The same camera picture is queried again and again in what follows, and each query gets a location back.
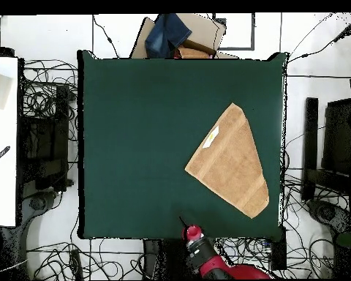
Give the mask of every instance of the green tabletop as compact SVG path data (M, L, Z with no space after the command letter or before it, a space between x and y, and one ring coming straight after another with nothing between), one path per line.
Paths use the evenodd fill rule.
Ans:
M80 235L180 238L182 216L211 237L279 239L285 59L93 59L78 51ZM254 219L184 170L231 102L249 120L268 184L270 202Z

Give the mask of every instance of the white label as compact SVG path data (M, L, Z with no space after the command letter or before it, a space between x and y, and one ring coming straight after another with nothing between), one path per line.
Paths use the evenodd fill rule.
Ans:
M214 138L219 134L219 127L217 126L213 132L211 132L207 138L207 140L205 141L205 143L203 144L203 149L205 148L209 148L209 146L211 146L211 143L213 142Z

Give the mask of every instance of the white table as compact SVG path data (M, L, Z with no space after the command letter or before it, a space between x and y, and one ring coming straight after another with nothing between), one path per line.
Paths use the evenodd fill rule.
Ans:
M0 226L15 226L18 59L0 57L0 74L12 78L7 104L0 110L0 152L10 146L0 159Z

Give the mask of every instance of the blue cloth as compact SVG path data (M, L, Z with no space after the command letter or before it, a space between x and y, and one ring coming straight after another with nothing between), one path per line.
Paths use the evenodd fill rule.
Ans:
M161 14L146 39L147 57L169 58L171 52L169 43L177 48L191 33L175 13Z

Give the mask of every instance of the white floor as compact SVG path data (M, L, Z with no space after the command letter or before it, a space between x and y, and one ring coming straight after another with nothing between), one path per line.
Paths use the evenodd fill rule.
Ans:
M292 53L298 43L307 33L316 26L329 13L256 13L255 50L228 52L241 58L267 59L275 52ZM97 22L105 27L106 32L115 44L120 57L128 57L135 42L137 32L145 16L155 19L156 15L96 15ZM325 19L316 29L296 48L290 59L294 59L304 53L319 50L331 41L348 23L351 22L351 14L336 13ZM248 29L237 29L246 36ZM113 58L114 50L106 40L102 30L93 26L91 15L37 15L37 16L4 16L1 19L0 45L15 50L16 56L25 60L31 59L60 59L77 66L77 50L92 50L99 58ZM328 46L323 52L297 59L288 66L287 87L287 136L286 141L303 133L304 104L307 97L319 98L319 125L325 123L325 106L328 102L351 97L351 36L346 37L336 44ZM319 157L320 166L322 158L323 132L319 131ZM301 167L301 149L303 139L299 138L289 144L287 152L290 156L290 167ZM69 160L74 161L77 146L70 142ZM290 171L293 176L300 176L300 171ZM36 218L31 224L28 237L28 249L70 241L70 232L75 225L78 215L78 169L72 167L68 174L75 185L64 193L61 205L45 216ZM326 227L321 226L304 210L297 212L300 218L297 231L300 233L303 244L309 244L318 238L330 239L330 233ZM296 228L298 218L289 211L289 222ZM88 252L90 244L88 240L80 240L76 233L72 234L72 240L82 251ZM288 251L300 247L300 239L294 231L287 233ZM99 244L101 239L91 242L93 256L99 257ZM317 243L312 250L317 256L332 257L333 249L329 244ZM103 260L118 261L124 267L124 271L131 269L130 260L136 259L138 253L143 251L141 240L107 239L102 244L105 252L131 252L133 254L103 254ZM40 263L49 255L47 252L29 252L28 267L32 274ZM301 262L304 252L292 252L288 255L288 264ZM82 255L81 260L85 266L88 258ZM106 267L108 273L115 274L114 266ZM38 277L47 277L48 271L44 269ZM307 277L303 270L293 269L297 277ZM91 276L92 279L106 279L102 272L97 271ZM124 279L140 279L141 276L132 272Z

